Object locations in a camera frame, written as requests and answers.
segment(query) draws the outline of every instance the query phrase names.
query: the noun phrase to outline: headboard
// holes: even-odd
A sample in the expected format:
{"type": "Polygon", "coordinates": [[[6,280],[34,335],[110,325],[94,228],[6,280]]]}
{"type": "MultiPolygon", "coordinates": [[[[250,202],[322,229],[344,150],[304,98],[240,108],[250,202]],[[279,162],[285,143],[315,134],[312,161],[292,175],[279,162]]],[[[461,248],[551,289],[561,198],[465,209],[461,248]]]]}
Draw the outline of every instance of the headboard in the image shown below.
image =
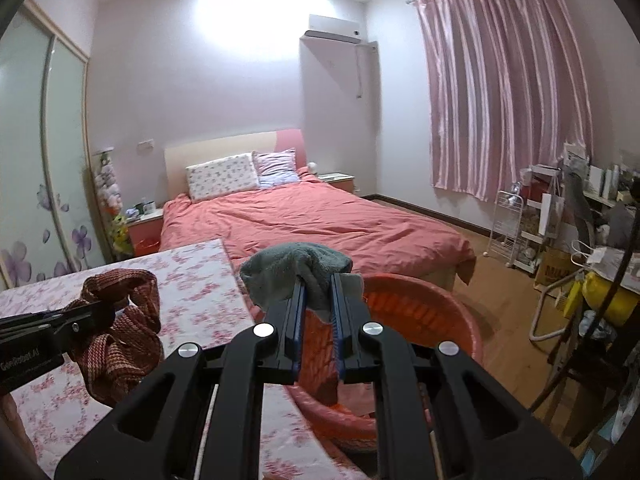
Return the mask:
{"type": "Polygon", "coordinates": [[[222,137],[165,148],[164,163],[169,199],[172,200],[178,194],[188,192],[185,171],[187,166],[254,150],[259,153],[271,153],[283,152],[289,148],[296,149],[296,166],[298,168],[306,166],[305,142],[300,130],[279,130],[222,137]]]}

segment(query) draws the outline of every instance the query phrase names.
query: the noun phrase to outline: floral pillowcase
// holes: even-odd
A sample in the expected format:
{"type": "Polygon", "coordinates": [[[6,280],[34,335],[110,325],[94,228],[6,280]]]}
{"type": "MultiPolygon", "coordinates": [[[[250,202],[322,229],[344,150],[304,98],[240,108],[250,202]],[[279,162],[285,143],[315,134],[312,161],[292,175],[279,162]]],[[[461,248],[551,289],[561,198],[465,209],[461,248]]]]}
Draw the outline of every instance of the floral pillowcase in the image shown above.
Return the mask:
{"type": "Polygon", "coordinates": [[[255,169],[260,179],[260,189],[300,182],[296,172],[296,149],[283,152],[253,152],[255,169]]]}
{"type": "Polygon", "coordinates": [[[195,202],[260,189],[251,153],[217,158],[187,167],[189,196],[195,202]]]}

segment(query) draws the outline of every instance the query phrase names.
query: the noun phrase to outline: pink curtain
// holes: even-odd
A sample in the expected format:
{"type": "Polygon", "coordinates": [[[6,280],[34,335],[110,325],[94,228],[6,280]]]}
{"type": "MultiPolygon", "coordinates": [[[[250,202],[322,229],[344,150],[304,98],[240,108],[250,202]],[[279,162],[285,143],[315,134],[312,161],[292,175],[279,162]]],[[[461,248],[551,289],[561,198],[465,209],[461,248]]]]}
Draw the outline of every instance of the pink curtain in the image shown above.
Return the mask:
{"type": "Polygon", "coordinates": [[[564,0],[418,0],[433,185],[493,200],[564,142],[591,149],[582,58],[564,0]]]}

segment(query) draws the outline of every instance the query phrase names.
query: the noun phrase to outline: sliding door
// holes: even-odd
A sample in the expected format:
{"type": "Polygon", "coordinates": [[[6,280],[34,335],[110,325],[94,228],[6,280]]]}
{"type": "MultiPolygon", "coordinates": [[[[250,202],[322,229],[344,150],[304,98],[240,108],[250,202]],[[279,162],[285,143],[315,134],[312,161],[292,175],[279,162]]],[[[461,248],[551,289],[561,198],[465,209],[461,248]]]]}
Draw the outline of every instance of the sliding door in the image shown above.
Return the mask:
{"type": "Polygon", "coordinates": [[[44,145],[63,244],[76,270],[105,264],[89,210],[92,192],[84,125],[84,62],[57,41],[46,92],[44,145]]]}
{"type": "Polygon", "coordinates": [[[18,13],[0,39],[0,250],[9,286],[66,274],[42,163],[43,74],[51,37],[18,13]]]}

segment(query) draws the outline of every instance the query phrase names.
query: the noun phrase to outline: gray towel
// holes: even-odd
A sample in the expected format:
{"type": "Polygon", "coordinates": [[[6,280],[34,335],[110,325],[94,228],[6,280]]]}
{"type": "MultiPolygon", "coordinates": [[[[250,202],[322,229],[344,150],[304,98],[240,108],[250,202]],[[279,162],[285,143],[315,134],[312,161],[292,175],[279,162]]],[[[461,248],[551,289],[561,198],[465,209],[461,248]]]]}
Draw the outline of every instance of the gray towel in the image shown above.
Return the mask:
{"type": "MultiPolygon", "coordinates": [[[[296,277],[306,285],[307,307],[327,323],[331,317],[328,300],[331,275],[350,272],[350,257],[319,244],[293,242],[267,247],[240,266],[240,277],[249,297],[264,312],[271,303],[286,300],[293,293],[296,277]]],[[[362,297],[359,274],[340,277],[346,296],[362,297]]]]}

